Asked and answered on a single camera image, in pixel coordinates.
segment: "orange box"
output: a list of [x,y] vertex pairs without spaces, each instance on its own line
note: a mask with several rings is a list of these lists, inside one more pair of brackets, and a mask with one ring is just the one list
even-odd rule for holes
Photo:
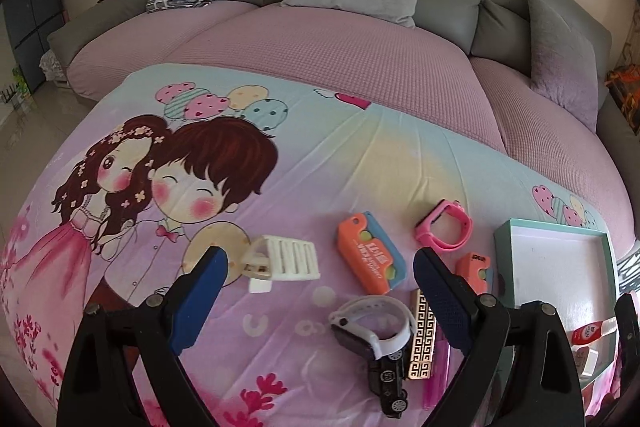
[[384,295],[406,277],[404,258],[370,212],[338,225],[338,251],[370,295]]
[[489,293],[492,278],[491,259],[476,252],[469,252],[456,263],[456,275],[463,277],[476,295]]

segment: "floor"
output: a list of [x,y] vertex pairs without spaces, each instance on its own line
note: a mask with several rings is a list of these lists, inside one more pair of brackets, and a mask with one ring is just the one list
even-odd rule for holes
[[[0,106],[0,117],[6,117],[4,122],[0,118],[0,248],[38,176],[89,111],[71,90],[49,82],[18,110]],[[37,422],[54,427],[55,411],[20,360],[4,320],[0,320],[0,365]]]
[[0,124],[0,248],[38,176],[88,113],[71,90],[46,82]]

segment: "cartoon bedsheet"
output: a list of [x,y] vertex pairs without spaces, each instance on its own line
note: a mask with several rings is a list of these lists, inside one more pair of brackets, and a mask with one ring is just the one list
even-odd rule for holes
[[[370,210],[411,263],[415,223],[441,199],[474,219],[465,247],[493,256],[511,217],[606,230],[586,202],[487,146],[398,111],[277,78],[162,64],[132,74],[60,148],[22,208],[0,266],[4,312],[55,405],[82,309],[137,306],[209,245],[229,276],[182,363],[221,425],[386,423],[364,362],[328,314],[363,289],[335,249],[338,223]],[[250,295],[252,238],[312,241],[321,278]],[[409,277],[392,295],[408,303]],[[127,355],[153,425],[164,420]],[[409,382],[400,425],[417,425]]]

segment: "gray refrigerator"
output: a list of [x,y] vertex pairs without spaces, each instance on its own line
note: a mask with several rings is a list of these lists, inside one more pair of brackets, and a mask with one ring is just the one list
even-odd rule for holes
[[40,58],[49,50],[47,36],[62,27],[62,0],[3,0],[4,20],[14,57],[31,92],[44,82]]

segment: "watch face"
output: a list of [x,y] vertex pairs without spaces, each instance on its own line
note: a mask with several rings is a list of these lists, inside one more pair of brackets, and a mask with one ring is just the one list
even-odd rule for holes
[[349,349],[352,353],[355,353],[369,362],[376,359],[373,349],[368,342],[349,331],[343,330],[340,326],[336,326],[335,324],[331,325],[331,329],[334,332],[334,337],[338,341],[338,344],[342,347]]

